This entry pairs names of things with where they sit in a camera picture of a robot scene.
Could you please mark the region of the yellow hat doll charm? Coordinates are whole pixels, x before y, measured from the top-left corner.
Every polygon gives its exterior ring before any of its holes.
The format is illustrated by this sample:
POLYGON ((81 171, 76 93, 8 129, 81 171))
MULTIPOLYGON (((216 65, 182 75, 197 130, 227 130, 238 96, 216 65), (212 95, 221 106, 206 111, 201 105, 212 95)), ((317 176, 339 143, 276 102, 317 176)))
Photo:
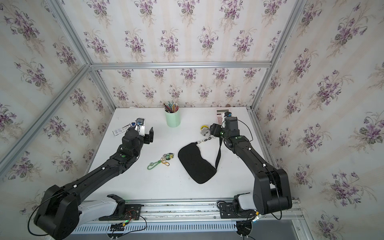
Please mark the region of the yellow hat doll charm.
POLYGON ((203 135, 204 137, 209 137, 211 135, 210 128, 206 125, 202 126, 201 127, 201 135, 203 135))

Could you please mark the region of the green carabiner key charm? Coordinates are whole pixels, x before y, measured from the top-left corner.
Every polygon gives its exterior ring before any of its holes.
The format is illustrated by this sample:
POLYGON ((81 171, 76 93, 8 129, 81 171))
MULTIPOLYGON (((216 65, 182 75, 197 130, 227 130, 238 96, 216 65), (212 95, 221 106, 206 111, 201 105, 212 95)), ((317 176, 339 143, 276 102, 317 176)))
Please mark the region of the green carabiner key charm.
POLYGON ((170 166, 169 161, 173 158, 174 158, 174 153, 163 154, 158 161, 149 163, 149 165, 147 166, 147 170, 150 171, 155 167, 157 167, 158 165, 164 165, 166 167, 169 167, 170 166))

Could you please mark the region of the black fabric shoulder bag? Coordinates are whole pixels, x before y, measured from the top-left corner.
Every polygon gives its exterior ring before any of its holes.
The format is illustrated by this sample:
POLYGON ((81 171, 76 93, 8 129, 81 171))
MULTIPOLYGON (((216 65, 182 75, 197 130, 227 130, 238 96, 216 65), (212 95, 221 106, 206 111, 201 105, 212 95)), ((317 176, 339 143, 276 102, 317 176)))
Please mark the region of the black fabric shoulder bag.
POLYGON ((206 183, 217 173, 218 170, 222 156, 221 146, 223 144, 223 139, 219 139, 219 149, 215 161, 215 166, 211 165, 202 157, 200 148, 198 147, 198 144, 205 143, 211 139, 213 139, 213 137, 190 143, 182 147, 178 152, 178 159, 180 160, 189 176, 197 184, 206 183))

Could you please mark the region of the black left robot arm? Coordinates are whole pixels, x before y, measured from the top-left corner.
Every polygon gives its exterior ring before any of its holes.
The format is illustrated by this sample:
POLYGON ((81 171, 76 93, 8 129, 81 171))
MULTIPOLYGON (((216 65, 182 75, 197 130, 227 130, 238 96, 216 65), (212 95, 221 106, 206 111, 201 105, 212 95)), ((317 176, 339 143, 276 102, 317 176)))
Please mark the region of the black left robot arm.
POLYGON ((48 188, 29 220, 46 235, 63 240, 77 226, 91 220, 107 216, 121 217, 125 201, 117 195, 111 194, 86 204, 83 201, 109 180, 128 170, 139 159, 143 145, 153 142, 153 130, 141 136, 138 129, 137 126, 129 128, 117 152, 92 172, 62 187, 53 185, 48 188))

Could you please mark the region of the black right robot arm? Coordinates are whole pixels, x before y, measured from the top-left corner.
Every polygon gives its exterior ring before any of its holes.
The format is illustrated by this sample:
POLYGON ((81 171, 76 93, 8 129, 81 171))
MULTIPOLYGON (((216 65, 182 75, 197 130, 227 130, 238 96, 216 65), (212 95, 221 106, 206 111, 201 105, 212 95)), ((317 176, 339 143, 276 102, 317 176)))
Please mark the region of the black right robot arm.
POLYGON ((261 215, 291 209, 293 206, 288 174, 266 162, 252 147, 251 141, 240 134, 238 118, 226 112, 223 122, 210 126, 211 135, 220 139, 227 149, 238 156, 254 176, 250 193, 234 196, 237 214, 253 210, 261 215))

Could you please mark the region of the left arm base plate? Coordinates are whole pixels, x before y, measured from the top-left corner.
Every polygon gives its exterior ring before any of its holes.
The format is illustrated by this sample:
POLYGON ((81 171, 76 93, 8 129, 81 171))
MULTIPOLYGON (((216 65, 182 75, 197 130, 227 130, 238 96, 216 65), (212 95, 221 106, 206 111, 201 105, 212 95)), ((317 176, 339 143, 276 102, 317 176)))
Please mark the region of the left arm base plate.
POLYGON ((141 204, 125 204, 125 206, 117 207, 117 209, 110 215, 100 217, 99 221, 126 221, 126 220, 139 220, 141 204))

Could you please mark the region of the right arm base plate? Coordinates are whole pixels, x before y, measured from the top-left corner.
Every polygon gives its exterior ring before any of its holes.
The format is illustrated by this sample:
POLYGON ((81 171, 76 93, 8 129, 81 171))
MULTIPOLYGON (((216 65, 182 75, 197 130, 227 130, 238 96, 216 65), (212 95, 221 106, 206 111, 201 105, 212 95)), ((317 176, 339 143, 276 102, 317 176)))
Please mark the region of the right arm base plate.
POLYGON ((234 206, 232 202, 217 202, 217 208, 220 212, 221 219, 252 219, 256 215, 254 210, 243 210, 240 207, 234 206))

